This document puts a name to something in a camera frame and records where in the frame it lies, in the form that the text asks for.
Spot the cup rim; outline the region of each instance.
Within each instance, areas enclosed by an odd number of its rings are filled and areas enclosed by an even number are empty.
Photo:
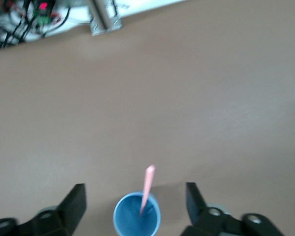
[[[118,206],[120,205],[120,203],[121,203],[124,199],[126,199],[126,198],[128,198],[128,197],[133,197],[133,196],[142,197],[142,196],[143,196],[143,192],[140,192],[140,191],[138,191],[138,192],[132,192],[132,193],[128,193],[127,195],[123,196],[123,197],[119,200],[119,202],[116,204],[116,207],[115,207],[115,210],[114,210],[113,223],[114,223],[114,227],[115,227],[115,230],[116,230],[117,234],[120,235],[120,236],[123,236],[123,234],[120,232],[119,227],[116,225],[116,214],[117,214],[117,213],[116,213],[116,210],[117,210]],[[150,194],[149,194],[149,197],[148,197],[147,200],[150,201],[151,204],[153,205],[153,207],[154,207],[154,209],[155,209],[155,211],[156,211],[156,216],[157,216],[157,221],[156,221],[155,230],[154,230],[153,233],[150,235],[150,236],[154,236],[154,235],[156,234],[156,232],[158,231],[158,228],[159,228],[159,226],[160,226],[160,224],[161,224],[161,211],[160,211],[160,209],[159,209],[158,203],[157,203],[155,197],[153,196],[153,194],[150,193]]]

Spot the bolt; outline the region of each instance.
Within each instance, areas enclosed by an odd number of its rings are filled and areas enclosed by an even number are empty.
[[[259,219],[255,215],[249,215],[248,220],[250,220],[250,221],[252,221],[252,222],[254,222],[256,224],[261,224],[261,219]]]
[[[219,215],[221,215],[221,213],[220,213],[217,209],[214,209],[214,208],[211,208],[211,209],[209,210],[209,213],[210,213],[211,215],[215,215],[215,216],[219,216]]]

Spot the pink stick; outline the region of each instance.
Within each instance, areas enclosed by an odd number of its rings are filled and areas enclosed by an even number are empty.
[[[145,176],[144,187],[143,187],[143,196],[142,196],[142,202],[141,202],[141,208],[140,208],[139,215],[142,215],[144,207],[147,204],[149,192],[151,190],[152,181],[153,181],[153,177],[154,177],[154,172],[155,172],[154,165],[150,165],[146,170],[146,176]]]

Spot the beige table surface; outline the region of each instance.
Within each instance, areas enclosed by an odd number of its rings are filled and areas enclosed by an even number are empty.
[[[295,0],[189,0],[0,51],[0,218],[86,183],[76,236],[114,236],[157,167],[158,236],[189,224],[184,183],[295,236]]]

